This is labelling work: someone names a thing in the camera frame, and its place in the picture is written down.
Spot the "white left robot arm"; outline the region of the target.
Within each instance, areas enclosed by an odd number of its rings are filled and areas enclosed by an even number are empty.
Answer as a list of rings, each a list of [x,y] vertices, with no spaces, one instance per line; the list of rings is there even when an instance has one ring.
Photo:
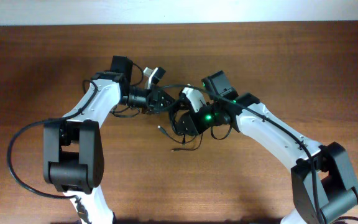
[[[109,112],[120,103],[145,108],[140,102],[157,84],[165,70],[144,70],[145,89],[130,86],[130,68],[98,72],[89,89],[61,121],[44,126],[44,179],[73,204],[82,223],[114,223],[101,189],[104,156],[100,128]]]

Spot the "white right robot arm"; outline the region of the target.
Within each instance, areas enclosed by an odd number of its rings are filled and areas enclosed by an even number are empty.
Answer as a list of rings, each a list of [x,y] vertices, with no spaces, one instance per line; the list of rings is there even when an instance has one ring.
[[[238,95],[186,86],[180,98],[190,111],[180,121],[188,135],[228,124],[255,140],[291,174],[294,209],[281,223],[334,223],[358,205],[358,180],[345,148],[337,142],[325,146],[310,139],[273,115],[254,95]]]

